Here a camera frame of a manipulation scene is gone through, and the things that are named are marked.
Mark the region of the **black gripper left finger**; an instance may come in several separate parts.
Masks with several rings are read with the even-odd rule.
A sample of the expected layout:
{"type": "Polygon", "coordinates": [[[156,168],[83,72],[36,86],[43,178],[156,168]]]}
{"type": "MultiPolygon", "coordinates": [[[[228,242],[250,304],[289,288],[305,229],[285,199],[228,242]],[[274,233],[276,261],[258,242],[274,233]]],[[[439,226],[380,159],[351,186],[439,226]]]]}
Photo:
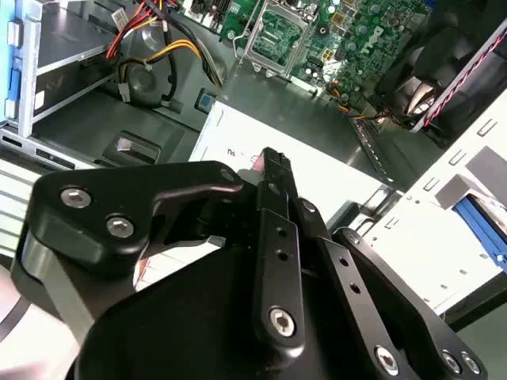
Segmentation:
{"type": "Polygon", "coordinates": [[[222,249],[253,256],[255,336],[269,357],[305,345],[297,225],[265,148],[257,183],[218,161],[51,173],[36,181],[15,283],[47,298],[80,346],[115,305],[222,249]]]}

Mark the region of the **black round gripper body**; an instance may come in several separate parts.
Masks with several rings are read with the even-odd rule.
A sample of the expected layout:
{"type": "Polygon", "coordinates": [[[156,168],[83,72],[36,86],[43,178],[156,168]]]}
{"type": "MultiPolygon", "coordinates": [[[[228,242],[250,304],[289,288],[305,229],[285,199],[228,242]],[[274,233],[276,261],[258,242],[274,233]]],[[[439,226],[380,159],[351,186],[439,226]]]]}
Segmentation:
{"type": "Polygon", "coordinates": [[[303,274],[306,344],[274,369],[254,333],[254,259],[208,254],[106,312],[75,364],[77,379],[366,379],[331,286],[303,274]]]}

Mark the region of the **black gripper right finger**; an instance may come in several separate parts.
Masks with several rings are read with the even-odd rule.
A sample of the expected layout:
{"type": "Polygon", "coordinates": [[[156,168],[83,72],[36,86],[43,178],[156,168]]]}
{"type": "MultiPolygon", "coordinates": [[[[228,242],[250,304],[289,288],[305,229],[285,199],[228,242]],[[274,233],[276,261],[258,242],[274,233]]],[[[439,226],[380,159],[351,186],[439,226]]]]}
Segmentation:
{"type": "Polygon", "coordinates": [[[356,349],[351,379],[486,379],[480,358],[348,227],[330,234],[318,209],[299,197],[290,160],[276,179],[303,240],[336,292],[356,349]]]}

